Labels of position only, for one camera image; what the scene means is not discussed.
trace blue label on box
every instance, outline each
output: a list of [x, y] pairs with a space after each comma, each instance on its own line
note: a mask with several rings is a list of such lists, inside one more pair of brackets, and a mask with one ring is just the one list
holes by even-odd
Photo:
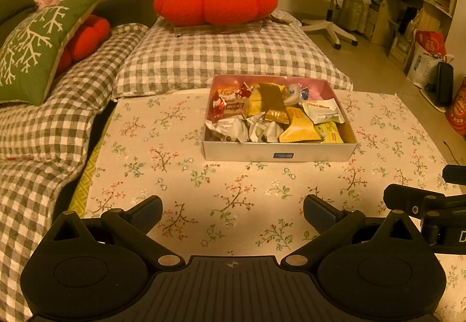
[[273, 155], [274, 159], [291, 159], [293, 157], [293, 152], [276, 152]]

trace box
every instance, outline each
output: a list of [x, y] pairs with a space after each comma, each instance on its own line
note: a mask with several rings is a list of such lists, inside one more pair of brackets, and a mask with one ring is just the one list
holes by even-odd
[[325, 80], [298, 78], [289, 76], [264, 75], [217, 75], [214, 77], [209, 94], [206, 119], [212, 120], [212, 101], [218, 89], [237, 86], [245, 82], [248, 85], [257, 83], [300, 84], [301, 88], [309, 88], [309, 98], [328, 100], [334, 98], [342, 111], [345, 123], [336, 124], [344, 144], [323, 143], [253, 143], [221, 142], [212, 132], [204, 127], [202, 146], [204, 155], [209, 161], [229, 162], [346, 162], [350, 159], [357, 140], [348, 117], [340, 105], [335, 93]]

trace flower pattern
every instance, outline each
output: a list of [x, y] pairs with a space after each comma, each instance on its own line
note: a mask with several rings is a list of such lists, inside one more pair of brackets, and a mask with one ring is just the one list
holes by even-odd
[[[119, 102], [97, 159], [85, 217], [113, 207], [127, 210], [155, 194], [164, 211], [148, 235], [185, 260], [275, 255], [280, 261], [317, 236], [303, 216], [308, 194], [339, 209], [384, 217], [389, 210], [383, 191], [392, 183], [460, 193], [442, 179], [442, 155], [397, 96], [335, 92], [358, 140], [348, 162], [208, 162], [202, 150], [204, 113], [196, 112], [206, 108], [207, 96]], [[454, 322], [466, 308], [466, 256], [438, 257], [448, 287], [436, 315]]]

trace tiled floor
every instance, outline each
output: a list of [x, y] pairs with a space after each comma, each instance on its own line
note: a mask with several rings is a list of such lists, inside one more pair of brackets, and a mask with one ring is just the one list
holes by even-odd
[[444, 141], [460, 164], [466, 165], [466, 140], [447, 122], [444, 113], [433, 108], [421, 96], [405, 74], [387, 57], [386, 49], [358, 36], [359, 45], [342, 42], [335, 50], [322, 33], [309, 33], [309, 37], [354, 82], [355, 91], [397, 94], [426, 129], [449, 164], [456, 164]]

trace green throw pillow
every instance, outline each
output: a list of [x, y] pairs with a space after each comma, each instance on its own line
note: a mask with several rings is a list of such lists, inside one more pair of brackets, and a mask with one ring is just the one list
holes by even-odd
[[0, 103], [41, 105], [61, 54], [99, 0], [64, 0], [25, 18], [0, 49]]

